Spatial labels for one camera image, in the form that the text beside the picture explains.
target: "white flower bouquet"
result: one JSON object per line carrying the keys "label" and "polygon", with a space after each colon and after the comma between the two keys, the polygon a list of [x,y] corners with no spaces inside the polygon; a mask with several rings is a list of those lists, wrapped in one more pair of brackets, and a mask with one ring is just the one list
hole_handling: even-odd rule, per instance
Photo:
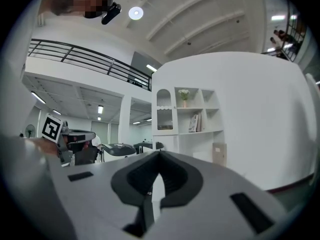
{"label": "white flower bouquet", "polygon": [[183,101],[186,101],[188,99],[188,95],[190,93],[189,90],[186,89],[180,89],[178,90],[178,93],[180,94],[180,97]]}

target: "fan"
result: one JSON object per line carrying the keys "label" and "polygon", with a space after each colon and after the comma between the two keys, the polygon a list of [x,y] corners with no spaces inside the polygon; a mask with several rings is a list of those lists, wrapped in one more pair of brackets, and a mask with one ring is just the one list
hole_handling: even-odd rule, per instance
{"label": "fan", "polygon": [[36,128],[32,124],[29,124],[25,128],[25,136],[27,138],[34,138],[36,136]]}

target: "book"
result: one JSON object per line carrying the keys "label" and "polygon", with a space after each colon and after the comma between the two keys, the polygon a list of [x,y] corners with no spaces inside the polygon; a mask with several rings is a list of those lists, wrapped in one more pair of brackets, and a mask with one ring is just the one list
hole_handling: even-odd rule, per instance
{"label": "book", "polygon": [[194,114],[190,120],[189,133],[195,133],[198,125],[198,114]]}
{"label": "book", "polygon": [[201,113],[198,113],[198,123],[196,126],[196,131],[201,132]]}

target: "round ceiling light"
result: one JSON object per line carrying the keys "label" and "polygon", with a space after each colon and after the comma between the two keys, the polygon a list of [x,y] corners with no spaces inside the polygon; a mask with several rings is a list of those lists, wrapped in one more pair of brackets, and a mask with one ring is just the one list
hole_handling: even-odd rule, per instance
{"label": "round ceiling light", "polygon": [[142,10],[140,7],[132,7],[129,10],[129,17],[133,20],[140,20],[143,15],[144,10]]}

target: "black headset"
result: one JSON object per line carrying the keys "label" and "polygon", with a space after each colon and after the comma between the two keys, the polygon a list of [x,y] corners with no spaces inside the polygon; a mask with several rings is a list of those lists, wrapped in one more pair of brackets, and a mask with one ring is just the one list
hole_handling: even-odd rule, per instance
{"label": "black headset", "polygon": [[101,23],[108,24],[114,17],[121,12],[121,5],[114,2],[114,0],[102,0],[102,6],[97,6],[95,11],[86,11],[84,17],[93,19],[102,16]]}

